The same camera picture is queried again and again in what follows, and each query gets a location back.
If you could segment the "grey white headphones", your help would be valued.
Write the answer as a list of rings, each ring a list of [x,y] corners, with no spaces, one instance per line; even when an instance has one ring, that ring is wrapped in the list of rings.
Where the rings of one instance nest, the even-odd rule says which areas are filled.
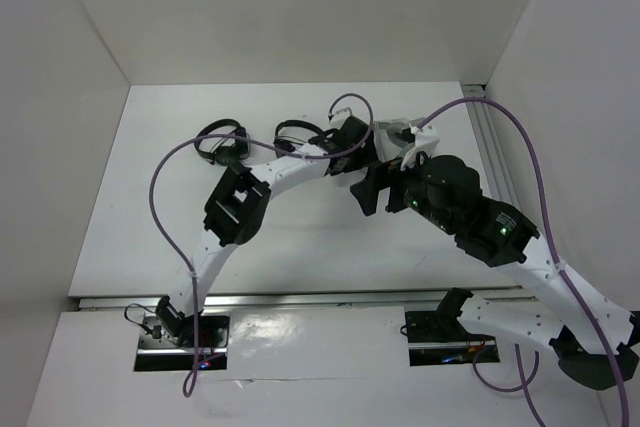
[[[414,147],[411,127],[422,121],[422,118],[396,118],[374,122],[374,145],[377,159],[387,162],[397,157],[403,158]]]

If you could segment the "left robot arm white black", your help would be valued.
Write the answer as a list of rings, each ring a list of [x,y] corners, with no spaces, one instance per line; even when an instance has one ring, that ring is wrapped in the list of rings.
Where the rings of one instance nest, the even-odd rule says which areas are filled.
[[[200,337],[199,317],[207,292],[231,254],[258,233],[272,200],[308,181],[351,173],[377,159],[373,123],[353,115],[327,130],[302,120],[279,123],[270,145],[276,158],[259,165],[243,163],[250,138],[236,132],[230,137],[240,148],[239,153],[231,154],[227,146],[221,146],[222,154],[204,154],[225,170],[204,205],[201,242],[192,256],[187,256],[161,225],[154,195],[159,172],[152,176],[152,218],[185,262],[186,285],[163,295],[155,310],[163,336],[176,346],[193,345]]]

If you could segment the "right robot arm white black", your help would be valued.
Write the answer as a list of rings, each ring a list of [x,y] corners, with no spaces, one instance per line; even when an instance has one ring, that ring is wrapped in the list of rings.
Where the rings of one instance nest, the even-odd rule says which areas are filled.
[[[516,207],[484,196],[478,173],[461,159],[420,155],[411,168],[375,162],[350,192],[373,215],[381,191],[388,213],[411,209],[453,237],[468,256],[509,276],[547,309],[518,313],[462,288],[437,307],[436,326],[448,339],[466,331],[555,353],[561,371],[580,385],[603,391],[632,379],[639,366],[633,346],[639,319],[605,298],[565,263]]]

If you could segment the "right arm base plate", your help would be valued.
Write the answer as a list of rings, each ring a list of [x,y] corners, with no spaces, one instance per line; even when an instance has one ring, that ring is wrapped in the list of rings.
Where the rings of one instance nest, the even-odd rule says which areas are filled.
[[[406,311],[399,331],[407,339],[412,367],[471,364],[477,354],[479,363],[500,362],[493,337],[469,333],[435,311]]]

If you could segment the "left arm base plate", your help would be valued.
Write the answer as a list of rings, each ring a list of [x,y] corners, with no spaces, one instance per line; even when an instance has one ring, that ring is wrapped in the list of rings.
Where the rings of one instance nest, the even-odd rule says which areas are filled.
[[[164,329],[161,322],[145,315],[140,322],[135,372],[186,372],[193,365],[193,337],[179,340]],[[204,315],[199,328],[199,369],[225,370],[228,360],[230,317]]]

